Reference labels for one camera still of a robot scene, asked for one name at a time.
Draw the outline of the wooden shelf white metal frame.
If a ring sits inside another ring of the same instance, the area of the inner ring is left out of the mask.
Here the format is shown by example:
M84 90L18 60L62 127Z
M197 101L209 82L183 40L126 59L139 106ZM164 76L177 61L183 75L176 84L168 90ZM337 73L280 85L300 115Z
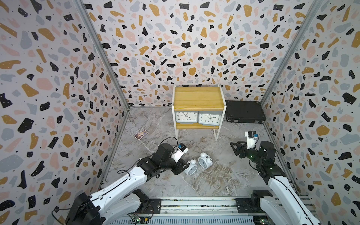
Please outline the wooden shelf white metal frame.
M175 137L179 137L180 130L210 129L214 133L215 141L218 140L219 132L225 117L227 104L221 85L213 86L177 86L172 91L172 118ZM205 126L197 123L177 123L175 112L196 111L222 111L222 120L219 126Z

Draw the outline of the white twin-bell clock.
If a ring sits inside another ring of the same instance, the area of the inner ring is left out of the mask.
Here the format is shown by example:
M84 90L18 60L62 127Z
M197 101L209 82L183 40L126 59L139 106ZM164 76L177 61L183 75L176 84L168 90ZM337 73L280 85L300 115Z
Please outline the white twin-bell clock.
M198 158L198 163L203 169L208 169L210 166L213 165L212 158L205 152L200 154Z
M187 162L188 168L184 170L186 175L192 175L197 171L197 162L195 159L191 159Z

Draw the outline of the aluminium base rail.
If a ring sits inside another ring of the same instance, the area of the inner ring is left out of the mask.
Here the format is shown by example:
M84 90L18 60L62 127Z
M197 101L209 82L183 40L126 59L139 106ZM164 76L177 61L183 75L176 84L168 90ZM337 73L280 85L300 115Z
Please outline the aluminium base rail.
M163 197L145 212L128 213L114 225L300 225L276 196Z

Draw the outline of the grey square clock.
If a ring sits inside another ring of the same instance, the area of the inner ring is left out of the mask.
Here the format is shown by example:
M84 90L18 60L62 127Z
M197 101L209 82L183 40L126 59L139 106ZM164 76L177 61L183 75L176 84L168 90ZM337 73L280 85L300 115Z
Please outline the grey square clock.
M198 123L205 126L219 126L222 120L222 111L199 111Z
M177 123L197 123L198 122L198 112L175 112L175 120Z

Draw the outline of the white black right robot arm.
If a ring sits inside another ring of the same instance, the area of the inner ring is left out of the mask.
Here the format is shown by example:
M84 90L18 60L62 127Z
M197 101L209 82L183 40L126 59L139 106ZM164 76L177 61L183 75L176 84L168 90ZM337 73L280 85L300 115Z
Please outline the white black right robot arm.
M262 141L260 147L249 147L242 141L230 143L234 154L249 159L262 177L268 190L254 190L249 200L251 210L263 211L276 225L320 225L296 194L284 171L275 163L277 150L271 142Z

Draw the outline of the small picture card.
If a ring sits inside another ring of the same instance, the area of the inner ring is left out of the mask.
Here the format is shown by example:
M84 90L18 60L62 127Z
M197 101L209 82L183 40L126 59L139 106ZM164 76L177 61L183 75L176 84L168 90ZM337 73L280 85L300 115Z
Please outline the small picture card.
M148 134L148 131L145 130L145 129L140 129L139 131L137 131L133 137L136 139L136 140L142 140L146 135Z

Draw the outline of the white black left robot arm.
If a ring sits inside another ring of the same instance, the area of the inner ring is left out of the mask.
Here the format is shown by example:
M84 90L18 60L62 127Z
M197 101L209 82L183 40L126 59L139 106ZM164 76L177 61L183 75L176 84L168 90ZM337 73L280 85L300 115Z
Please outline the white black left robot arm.
M159 178L167 170L174 175L181 174L189 167L182 159L187 152L188 147L183 143L177 147L161 143L155 153L140 159L114 183L91 195L81 193L77 196L67 209L64 224L108 225L127 214L146 212L152 204L139 186L152 178Z

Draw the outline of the black flat case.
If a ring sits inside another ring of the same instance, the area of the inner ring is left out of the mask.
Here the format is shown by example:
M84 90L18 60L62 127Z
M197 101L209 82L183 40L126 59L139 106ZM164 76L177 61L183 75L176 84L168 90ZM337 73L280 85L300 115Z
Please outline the black flat case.
M258 101L226 100L226 105L227 122L262 124L266 121L265 113Z

